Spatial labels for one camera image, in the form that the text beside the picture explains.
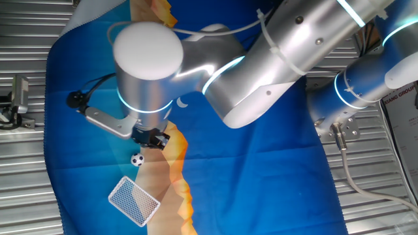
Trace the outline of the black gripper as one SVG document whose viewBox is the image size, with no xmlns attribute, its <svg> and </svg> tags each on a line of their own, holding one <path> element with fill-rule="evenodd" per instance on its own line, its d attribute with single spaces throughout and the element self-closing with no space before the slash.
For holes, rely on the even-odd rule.
<svg viewBox="0 0 418 235">
<path fill-rule="evenodd" d="M 134 127 L 131 138 L 143 148 L 160 150 L 164 150 L 170 140 L 170 136 L 158 128 L 145 131 Z"/>
</svg>

